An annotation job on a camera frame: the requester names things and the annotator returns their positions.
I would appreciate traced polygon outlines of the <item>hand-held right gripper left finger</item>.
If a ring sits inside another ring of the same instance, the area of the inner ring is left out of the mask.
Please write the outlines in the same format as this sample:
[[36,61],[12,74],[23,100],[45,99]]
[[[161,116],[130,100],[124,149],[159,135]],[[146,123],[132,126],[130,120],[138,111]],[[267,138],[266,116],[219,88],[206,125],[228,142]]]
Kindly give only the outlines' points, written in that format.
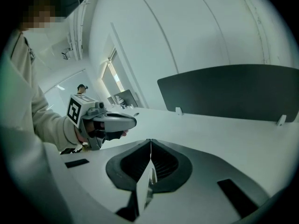
[[115,155],[106,164],[106,173],[118,189],[134,191],[151,154],[151,140],[138,141],[128,150]]

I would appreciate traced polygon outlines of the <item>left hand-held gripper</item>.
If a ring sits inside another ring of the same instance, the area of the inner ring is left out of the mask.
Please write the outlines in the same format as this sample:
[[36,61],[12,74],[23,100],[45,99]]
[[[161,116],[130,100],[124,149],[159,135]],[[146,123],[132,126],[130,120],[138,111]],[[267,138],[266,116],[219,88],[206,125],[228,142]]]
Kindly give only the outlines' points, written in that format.
[[66,115],[77,128],[80,136],[87,141],[87,150],[99,150],[107,140],[89,137],[84,126],[86,120],[104,122],[106,132],[130,130],[137,125],[134,117],[124,113],[110,112],[103,102],[84,94],[70,96]]

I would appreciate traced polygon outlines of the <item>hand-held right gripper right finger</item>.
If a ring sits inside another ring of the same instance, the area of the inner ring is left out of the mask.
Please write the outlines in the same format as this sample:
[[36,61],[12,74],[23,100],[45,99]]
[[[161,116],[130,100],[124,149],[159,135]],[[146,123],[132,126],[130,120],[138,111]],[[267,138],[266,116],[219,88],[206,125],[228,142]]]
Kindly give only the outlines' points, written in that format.
[[157,176],[154,193],[174,192],[192,174],[192,163],[188,157],[155,139],[151,140],[151,161]]

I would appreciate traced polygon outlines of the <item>person's left hand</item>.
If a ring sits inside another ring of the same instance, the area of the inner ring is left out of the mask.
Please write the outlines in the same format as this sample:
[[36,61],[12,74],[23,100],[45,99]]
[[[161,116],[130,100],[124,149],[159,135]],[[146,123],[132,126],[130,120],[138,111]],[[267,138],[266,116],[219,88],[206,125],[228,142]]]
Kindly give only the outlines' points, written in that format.
[[117,131],[117,132],[106,132],[105,131],[105,124],[104,122],[86,120],[84,122],[85,130],[87,134],[91,138],[100,138],[105,140],[113,140],[113,139],[120,139],[123,136],[126,136],[128,130],[125,131]]

